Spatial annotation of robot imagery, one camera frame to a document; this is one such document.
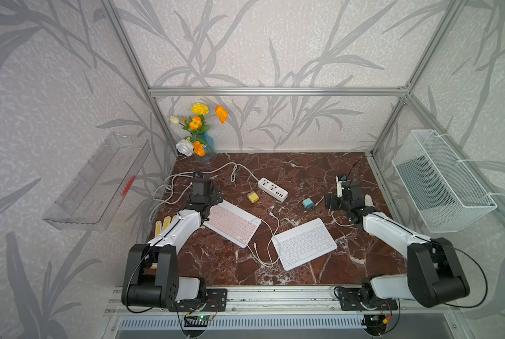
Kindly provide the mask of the teal charger plug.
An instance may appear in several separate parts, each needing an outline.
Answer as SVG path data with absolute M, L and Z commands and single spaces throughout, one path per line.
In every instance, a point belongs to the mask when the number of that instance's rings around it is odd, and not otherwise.
M 315 202 L 311 198 L 302 201 L 305 210 L 312 210 L 315 207 Z

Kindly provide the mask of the pink wireless keyboard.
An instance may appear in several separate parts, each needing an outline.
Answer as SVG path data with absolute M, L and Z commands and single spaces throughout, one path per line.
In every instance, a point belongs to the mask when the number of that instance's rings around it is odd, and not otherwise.
M 239 247 L 245 248 L 261 222 L 260 218 L 223 201 L 210 208 L 209 219 L 204 225 Z

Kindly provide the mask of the yellow charger plug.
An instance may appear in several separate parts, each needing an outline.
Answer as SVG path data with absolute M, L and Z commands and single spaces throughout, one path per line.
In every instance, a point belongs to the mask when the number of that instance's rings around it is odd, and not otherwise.
M 255 192 L 250 192 L 250 193 L 248 194 L 248 200 L 249 200 L 251 203 L 256 203 L 256 202 L 258 202 L 258 200 L 259 200 L 259 196 L 258 196 L 258 194 L 257 194 L 257 193 L 255 193 Z

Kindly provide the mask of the white wireless keyboard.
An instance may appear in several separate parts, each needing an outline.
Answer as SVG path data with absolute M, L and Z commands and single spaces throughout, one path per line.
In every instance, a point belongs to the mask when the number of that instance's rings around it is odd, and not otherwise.
M 285 271 L 324 256 L 338 247 L 320 218 L 275 235 L 273 244 Z

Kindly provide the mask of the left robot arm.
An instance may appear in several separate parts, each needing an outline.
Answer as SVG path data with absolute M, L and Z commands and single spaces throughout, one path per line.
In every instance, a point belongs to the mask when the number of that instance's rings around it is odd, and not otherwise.
M 121 295 L 124 306 L 178 310 L 180 303 L 202 306 L 207 302 L 203 279 L 179 276 L 178 253 L 223 197 L 201 172 L 193 174 L 191 186 L 192 193 L 177 212 L 176 220 L 158 237 L 130 249 Z

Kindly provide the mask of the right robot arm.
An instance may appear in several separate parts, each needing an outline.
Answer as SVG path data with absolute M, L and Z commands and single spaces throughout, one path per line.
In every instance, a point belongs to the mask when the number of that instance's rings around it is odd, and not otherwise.
M 326 209 L 343 211 L 353 226 L 375 236 L 396 250 L 407 263 L 407 272 L 365 278 L 359 291 L 345 289 L 336 295 L 355 298 L 366 309 L 390 299 L 414 300 L 426 308 L 445 305 L 470 295 L 464 270 L 450 241 L 430 238 L 392 220 L 366 202 L 358 182 L 336 180 L 336 193 L 324 197 Z

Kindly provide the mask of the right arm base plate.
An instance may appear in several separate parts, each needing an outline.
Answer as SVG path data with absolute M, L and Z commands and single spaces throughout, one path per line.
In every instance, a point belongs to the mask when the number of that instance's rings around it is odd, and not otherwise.
M 334 296 L 339 301 L 342 311 L 393 312 L 399 309 L 399 304 L 395 299 L 381 299 L 368 286 L 360 288 L 336 286 Z

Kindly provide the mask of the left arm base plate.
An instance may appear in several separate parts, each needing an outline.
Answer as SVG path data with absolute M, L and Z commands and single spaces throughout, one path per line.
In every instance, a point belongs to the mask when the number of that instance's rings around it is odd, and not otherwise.
M 169 312 L 180 314 L 193 312 L 224 312 L 228 290 L 223 288 L 207 288 L 200 290 L 194 299 L 182 299 L 169 307 Z

